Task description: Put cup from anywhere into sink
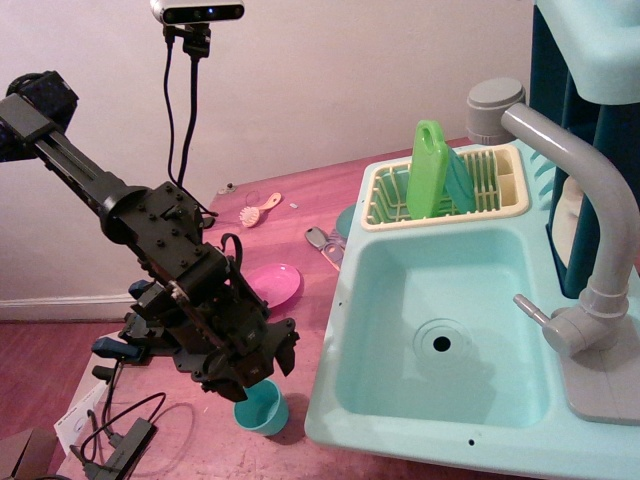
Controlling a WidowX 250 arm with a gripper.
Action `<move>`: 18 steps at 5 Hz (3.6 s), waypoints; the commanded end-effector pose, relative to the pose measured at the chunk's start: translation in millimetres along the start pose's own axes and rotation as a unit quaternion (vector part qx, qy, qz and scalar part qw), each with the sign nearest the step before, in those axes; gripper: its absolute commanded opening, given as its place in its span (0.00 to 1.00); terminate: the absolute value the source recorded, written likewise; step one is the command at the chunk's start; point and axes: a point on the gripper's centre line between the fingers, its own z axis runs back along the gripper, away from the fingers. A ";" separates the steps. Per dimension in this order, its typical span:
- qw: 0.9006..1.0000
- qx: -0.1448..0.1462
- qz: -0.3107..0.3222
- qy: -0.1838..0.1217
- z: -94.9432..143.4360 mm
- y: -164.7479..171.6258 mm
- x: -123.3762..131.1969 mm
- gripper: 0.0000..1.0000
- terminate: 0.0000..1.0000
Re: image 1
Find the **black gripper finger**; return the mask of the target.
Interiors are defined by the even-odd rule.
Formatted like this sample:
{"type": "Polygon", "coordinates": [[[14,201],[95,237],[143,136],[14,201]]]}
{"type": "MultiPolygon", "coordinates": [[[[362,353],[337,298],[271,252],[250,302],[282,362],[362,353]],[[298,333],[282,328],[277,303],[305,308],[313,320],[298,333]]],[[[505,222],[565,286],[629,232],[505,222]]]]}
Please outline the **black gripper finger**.
{"type": "Polygon", "coordinates": [[[248,399],[244,387],[238,382],[229,379],[204,381],[202,383],[202,390],[204,392],[217,393],[221,397],[234,403],[243,402],[248,399]]]}
{"type": "Polygon", "coordinates": [[[274,358],[282,374],[288,376],[295,368],[295,347],[300,336],[295,330],[278,330],[274,337],[274,358]]]}

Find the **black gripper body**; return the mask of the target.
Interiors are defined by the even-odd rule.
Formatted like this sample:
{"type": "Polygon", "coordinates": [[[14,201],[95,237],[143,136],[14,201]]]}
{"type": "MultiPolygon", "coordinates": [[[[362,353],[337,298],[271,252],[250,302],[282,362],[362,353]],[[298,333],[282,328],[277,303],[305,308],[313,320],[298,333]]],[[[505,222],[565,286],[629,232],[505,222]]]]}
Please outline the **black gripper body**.
{"type": "Polygon", "coordinates": [[[205,340],[220,353],[204,363],[204,374],[187,372],[201,384],[229,379],[249,388],[273,375],[274,334],[296,331],[295,321],[268,321],[270,310],[250,287],[236,260],[221,252],[187,252],[172,260],[172,298],[205,340]]]}

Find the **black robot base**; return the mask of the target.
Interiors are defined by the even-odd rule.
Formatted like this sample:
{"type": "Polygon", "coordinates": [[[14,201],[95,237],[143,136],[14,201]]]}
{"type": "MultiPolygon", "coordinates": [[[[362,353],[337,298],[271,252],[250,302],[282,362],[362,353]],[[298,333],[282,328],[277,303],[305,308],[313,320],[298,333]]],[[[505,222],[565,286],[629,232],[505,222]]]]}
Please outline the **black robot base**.
{"type": "Polygon", "coordinates": [[[220,351],[204,339],[171,295],[147,280],[132,283],[128,292],[134,304],[119,338],[149,356],[172,357],[180,372],[204,374],[205,360],[220,351]]]}

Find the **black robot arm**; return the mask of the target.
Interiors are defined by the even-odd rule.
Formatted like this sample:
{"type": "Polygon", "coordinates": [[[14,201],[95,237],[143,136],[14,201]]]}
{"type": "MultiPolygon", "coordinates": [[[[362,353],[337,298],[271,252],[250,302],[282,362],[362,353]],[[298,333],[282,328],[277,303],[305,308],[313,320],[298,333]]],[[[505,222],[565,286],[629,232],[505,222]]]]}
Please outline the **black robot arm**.
{"type": "Polygon", "coordinates": [[[1,157],[42,160],[148,274],[131,288],[132,310],[118,338],[96,342],[94,352],[129,363],[169,356],[203,390],[234,402],[275,372],[291,373],[295,323],[270,321],[267,303],[242,275],[239,238],[207,243],[199,207],[182,188],[130,186],[101,169],[66,138],[76,106],[54,71],[14,80],[1,102],[1,157]]]}

